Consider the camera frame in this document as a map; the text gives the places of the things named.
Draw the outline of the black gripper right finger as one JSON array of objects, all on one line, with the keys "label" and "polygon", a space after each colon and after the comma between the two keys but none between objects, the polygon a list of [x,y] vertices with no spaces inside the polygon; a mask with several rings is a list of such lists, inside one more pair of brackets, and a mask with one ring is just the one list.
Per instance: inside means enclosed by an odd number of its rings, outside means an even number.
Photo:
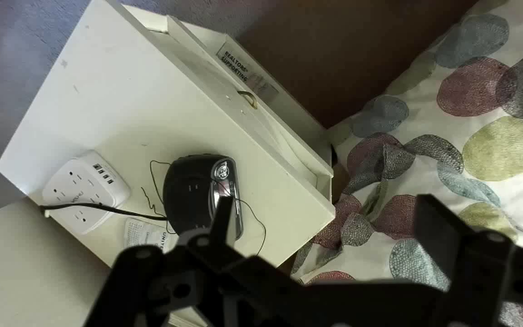
[{"label": "black gripper right finger", "polygon": [[415,198],[413,232],[448,278],[432,323],[501,327],[506,301],[523,309],[523,247],[493,229],[473,231],[432,194]]}]

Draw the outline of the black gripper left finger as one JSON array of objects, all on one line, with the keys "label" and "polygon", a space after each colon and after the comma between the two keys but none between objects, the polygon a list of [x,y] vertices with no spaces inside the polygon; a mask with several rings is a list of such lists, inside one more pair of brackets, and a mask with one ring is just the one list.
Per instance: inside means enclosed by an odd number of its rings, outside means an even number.
[{"label": "black gripper left finger", "polygon": [[174,310],[194,309],[208,327],[252,327],[255,318],[228,276],[243,256],[228,243],[234,198],[217,201],[206,234],[163,254],[154,245],[117,254],[83,327],[165,327]]}]

